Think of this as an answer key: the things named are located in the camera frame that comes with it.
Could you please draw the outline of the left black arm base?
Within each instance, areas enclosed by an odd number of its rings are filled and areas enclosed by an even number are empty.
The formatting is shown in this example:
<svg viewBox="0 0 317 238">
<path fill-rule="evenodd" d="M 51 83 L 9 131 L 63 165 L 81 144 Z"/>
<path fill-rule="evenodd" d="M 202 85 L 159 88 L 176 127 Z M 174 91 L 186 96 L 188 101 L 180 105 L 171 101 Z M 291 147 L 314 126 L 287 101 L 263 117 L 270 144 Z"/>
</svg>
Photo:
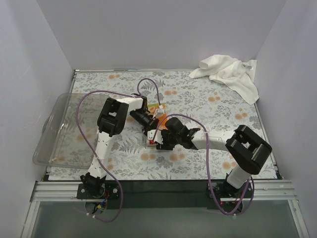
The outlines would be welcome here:
<svg viewBox="0 0 317 238">
<path fill-rule="evenodd" d="M 110 209 L 112 204 L 115 209 L 119 207 L 120 190 L 114 181 L 103 183 L 96 191 L 81 183 L 78 186 L 76 198 L 86 201 L 85 209 L 88 213 L 100 215 L 107 208 Z"/>
</svg>

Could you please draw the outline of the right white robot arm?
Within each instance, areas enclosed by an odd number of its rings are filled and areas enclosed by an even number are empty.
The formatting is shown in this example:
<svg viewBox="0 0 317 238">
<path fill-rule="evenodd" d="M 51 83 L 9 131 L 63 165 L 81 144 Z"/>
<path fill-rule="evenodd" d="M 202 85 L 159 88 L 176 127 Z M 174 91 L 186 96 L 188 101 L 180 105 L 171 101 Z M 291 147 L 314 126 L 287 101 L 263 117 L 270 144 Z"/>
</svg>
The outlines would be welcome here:
<svg viewBox="0 0 317 238">
<path fill-rule="evenodd" d="M 233 132 L 205 132 L 202 128 L 188 128 L 175 117 L 166 121 L 165 129 L 149 130 L 147 139 L 158 150 L 173 150 L 181 145 L 185 149 L 229 152 L 237 163 L 223 183 L 224 193 L 230 197 L 241 193 L 247 179 L 260 173 L 272 152 L 272 147 L 246 125 Z"/>
</svg>

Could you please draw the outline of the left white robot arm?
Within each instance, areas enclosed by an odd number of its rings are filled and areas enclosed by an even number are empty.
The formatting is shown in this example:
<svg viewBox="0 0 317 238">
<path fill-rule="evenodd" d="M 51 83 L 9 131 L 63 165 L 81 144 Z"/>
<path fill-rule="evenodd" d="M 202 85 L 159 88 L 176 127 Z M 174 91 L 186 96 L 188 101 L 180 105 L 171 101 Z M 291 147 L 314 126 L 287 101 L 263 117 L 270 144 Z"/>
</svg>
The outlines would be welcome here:
<svg viewBox="0 0 317 238">
<path fill-rule="evenodd" d="M 110 155 L 115 139 L 124 129 L 127 116 L 131 116 L 142 127 L 142 132 L 156 129 L 159 119 L 149 114 L 147 98 L 132 95 L 123 99 L 107 98 L 97 119 L 98 140 L 92 163 L 88 172 L 81 176 L 84 187 L 94 198 L 101 198 L 105 194 L 103 184 L 107 172 L 102 168 L 103 162 Z"/>
</svg>

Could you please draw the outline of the orange patterned towel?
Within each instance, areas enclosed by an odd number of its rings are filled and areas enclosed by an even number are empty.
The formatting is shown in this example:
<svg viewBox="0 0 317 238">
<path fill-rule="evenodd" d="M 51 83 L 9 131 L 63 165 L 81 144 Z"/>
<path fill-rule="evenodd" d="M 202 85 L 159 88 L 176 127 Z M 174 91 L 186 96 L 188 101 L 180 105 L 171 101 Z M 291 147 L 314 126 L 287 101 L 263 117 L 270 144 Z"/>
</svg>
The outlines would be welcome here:
<svg viewBox="0 0 317 238">
<path fill-rule="evenodd" d="M 165 123 L 167 119 L 164 119 L 167 116 L 165 103 L 149 104 L 148 111 L 150 115 L 157 118 L 161 123 L 159 129 L 166 129 Z"/>
</svg>

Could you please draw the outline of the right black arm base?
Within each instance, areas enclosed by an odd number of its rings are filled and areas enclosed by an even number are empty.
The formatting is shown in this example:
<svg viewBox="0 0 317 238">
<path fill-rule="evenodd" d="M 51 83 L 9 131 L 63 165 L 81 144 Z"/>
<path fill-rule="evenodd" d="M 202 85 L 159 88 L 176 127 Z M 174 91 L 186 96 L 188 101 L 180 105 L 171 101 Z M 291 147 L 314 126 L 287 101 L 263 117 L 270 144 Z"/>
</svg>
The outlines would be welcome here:
<svg viewBox="0 0 317 238">
<path fill-rule="evenodd" d="M 245 182 L 240 189 L 229 188 L 225 181 L 214 181 L 211 184 L 217 202 L 214 201 L 211 186 L 207 183 L 206 195 L 211 200 L 211 204 L 207 206 L 208 209 L 221 213 L 219 210 L 219 207 L 221 207 L 225 213 L 230 213 L 242 198 L 243 201 L 239 204 L 235 213 L 232 214 L 236 216 L 245 213 L 251 206 L 254 198 L 254 188 L 251 182 Z"/>
</svg>

